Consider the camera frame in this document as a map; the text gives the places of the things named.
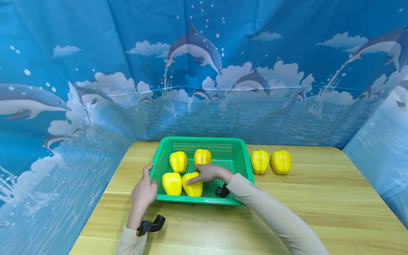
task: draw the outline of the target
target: person's left hand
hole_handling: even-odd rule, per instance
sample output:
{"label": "person's left hand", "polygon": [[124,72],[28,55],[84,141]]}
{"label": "person's left hand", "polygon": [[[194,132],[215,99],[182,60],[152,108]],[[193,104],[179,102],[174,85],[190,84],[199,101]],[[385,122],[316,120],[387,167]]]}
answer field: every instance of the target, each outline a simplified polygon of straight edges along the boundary
{"label": "person's left hand", "polygon": [[149,175],[152,167],[153,163],[143,168],[143,176],[132,190],[132,207],[135,209],[146,210],[156,199],[157,181],[151,181]]}
{"label": "person's left hand", "polygon": [[136,230],[143,219],[148,206],[157,196],[157,181],[151,181],[149,171],[153,164],[143,168],[143,176],[132,190],[132,208],[129,212],[127,228]]}

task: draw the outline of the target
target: person's right hand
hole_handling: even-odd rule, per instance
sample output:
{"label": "person's right hand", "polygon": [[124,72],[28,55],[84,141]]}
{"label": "person's right hand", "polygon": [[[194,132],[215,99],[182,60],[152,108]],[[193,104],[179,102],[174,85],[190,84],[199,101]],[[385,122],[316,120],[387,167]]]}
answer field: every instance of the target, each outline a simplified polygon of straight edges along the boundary
{"label": "person's right hand", "polygon": [[194,184],[196,182],[211,182],[212,180],[219,178],[228,185],[232,179],[232,176],[234,175],[233,172],[222,166],[211,164],[197,164],[194,171],[199,171],[200,174],[197,177],[187,180],[186,184]]}

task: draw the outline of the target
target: hand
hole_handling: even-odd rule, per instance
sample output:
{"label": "hand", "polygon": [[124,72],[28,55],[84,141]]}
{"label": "hand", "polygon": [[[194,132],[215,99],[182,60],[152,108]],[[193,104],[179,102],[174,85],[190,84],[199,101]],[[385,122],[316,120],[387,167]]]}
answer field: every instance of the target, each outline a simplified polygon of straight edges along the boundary
{"label": "hand", "polygon": [[211,164],[197,164],[194,171],[199,171],[200,174],[197,177],[187,180],[186,184],[194,184],[196,182],[211,182],[212,180],[219,178],[228,185],[232,179],[232,176],[234,175],[233,172],[222,166]]}
{"label": "hand", "polygon": [[132,190],[132,207],[146,210],[157,196],[157,181],[151,181],[149,171],[153,163],[143,168],[143,176]]}
{"label": "hand", "polygon": [[153,164],[143,168],[143,176],[132,190],[132,208],[126,227],[136,230],[140,227],[144,213],[157,196],[157,182],[151,181],[149,171]]}

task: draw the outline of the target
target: black clip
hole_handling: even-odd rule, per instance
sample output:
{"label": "black clip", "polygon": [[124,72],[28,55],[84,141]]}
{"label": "black clip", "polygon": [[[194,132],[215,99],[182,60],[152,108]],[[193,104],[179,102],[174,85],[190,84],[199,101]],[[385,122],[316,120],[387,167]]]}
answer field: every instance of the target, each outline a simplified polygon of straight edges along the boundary
{"label": "black clip", "polygon": [[147,220],[142,221],[140,227],[137,229],[139,231],[138,236],[143,236],[146,232],[159,231],[160,229],[162,229],[165,221],[166,218],[161,215],[157,215],[153,223]]}
{"label": "black clip", "polygon": [[219,196],[219,197],[222,197],[222,198],[226,198],[226,197],[228,197],[228,195],[229,195],[229,190],[227,189],[227,184],[225,184],[224,183],[224,185],[222,186],[222,188],[221,187],[217,187],[216,189],[215,189],[215,194],[217,195],[217,196]]}

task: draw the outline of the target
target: wood grain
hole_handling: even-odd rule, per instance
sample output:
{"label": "wood grain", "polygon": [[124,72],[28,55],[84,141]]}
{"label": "wood grain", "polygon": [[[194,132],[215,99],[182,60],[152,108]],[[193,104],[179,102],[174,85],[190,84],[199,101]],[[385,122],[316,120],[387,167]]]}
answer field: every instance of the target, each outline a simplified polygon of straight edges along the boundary
{"label": "wood grain", "polygon": [[[82,230],[71,255],[115,254],[131,207],[130,193],[158,143],[131,145]],[[332,255],[408,254],[408,231],[347,156],[331,147],[248,145],[249,152],[292,155],[288,175],[270,168],[255,184],[297,213]],[[149,234],[145,254],[289,254],[246,206],[154,202],[145,219],[166,217]]]}

